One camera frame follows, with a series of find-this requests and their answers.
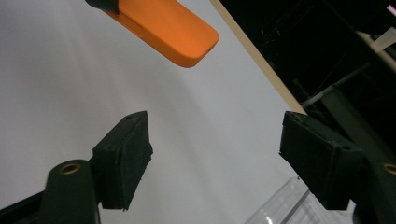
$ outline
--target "wooden edge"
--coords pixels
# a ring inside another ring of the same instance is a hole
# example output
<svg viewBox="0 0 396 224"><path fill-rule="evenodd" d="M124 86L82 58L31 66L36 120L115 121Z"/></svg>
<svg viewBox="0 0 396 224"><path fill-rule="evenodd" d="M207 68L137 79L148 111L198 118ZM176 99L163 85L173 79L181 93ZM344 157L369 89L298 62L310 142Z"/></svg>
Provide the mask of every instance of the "wooden edge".
<svg viewBox="0 0 396 224"><path fill-rule="evenodd" d="M306 114L301 105L297 102L294 96L290 93L288 88L286 88L285 84L280 80L279 76L276 74L274 69L270 66L270 64L262 57L260 52L256 49L247 35L243 32L241 27L236 23L227 9L219 0L210 0L215 9L219 12L220 16L226 21L228 26L233 30L236 37L245 47L247 52L250 54L250 57L254 60L254 62L260 67L262 72L267 76L270 80L271 84L275 87L277 92L282 96L283 100L288 104L290 109L294 112Z"/></svg>

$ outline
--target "transparent plastic container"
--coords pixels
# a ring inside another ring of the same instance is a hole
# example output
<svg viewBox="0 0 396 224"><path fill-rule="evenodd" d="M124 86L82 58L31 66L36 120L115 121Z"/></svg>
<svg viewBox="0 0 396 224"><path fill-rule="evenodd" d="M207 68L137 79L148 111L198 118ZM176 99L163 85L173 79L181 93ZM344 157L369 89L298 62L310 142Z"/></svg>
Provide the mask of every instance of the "transparent plastic container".
<svg viewBox="0 0 396 224"><path fill-rule="evenodd" d="M294 177L271 197L245 224L352 224L352 213L327 211L309 191L306 184Z"/></svg>

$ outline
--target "orange plastic handle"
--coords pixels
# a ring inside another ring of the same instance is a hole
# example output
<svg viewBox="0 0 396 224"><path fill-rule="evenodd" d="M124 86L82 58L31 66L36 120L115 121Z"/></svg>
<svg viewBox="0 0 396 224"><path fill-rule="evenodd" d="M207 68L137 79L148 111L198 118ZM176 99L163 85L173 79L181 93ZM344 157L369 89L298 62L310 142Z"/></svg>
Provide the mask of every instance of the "orange plastic handle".
<svg viewBox="0 0 396 224"><path fill-rule="evenodd" d="M176 0L119 0L106 14L182 67L193 67L219 41L218 33Z"/></svg>

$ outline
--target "orange object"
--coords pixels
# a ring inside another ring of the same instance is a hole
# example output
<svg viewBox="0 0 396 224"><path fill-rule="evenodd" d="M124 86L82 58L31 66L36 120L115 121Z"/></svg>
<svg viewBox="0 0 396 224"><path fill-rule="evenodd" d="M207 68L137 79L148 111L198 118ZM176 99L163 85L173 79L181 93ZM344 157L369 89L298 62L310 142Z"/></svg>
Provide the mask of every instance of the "orange object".
<svg viewBox="0 0 396 224"><path fill-rule="evenodd" d="M119 0L107 15L182 67L193 67L216 45L218 33L176 0Z"/></svg>

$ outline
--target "white table surface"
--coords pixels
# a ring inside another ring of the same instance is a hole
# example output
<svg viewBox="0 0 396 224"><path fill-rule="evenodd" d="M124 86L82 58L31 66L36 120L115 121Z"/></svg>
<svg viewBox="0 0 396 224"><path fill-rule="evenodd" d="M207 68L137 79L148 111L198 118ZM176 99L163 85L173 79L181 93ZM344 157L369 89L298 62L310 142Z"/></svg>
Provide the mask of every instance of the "white table surface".
<svg viewBox="0 0 396 224"><path fill-rule="evenodd" d="M0 208L141 110L152 161L130 210L102 223L239 224L294 176L277 154L290 108L209 0L179 2L220 35L190 69L83 0L2 1Z"/></svg>

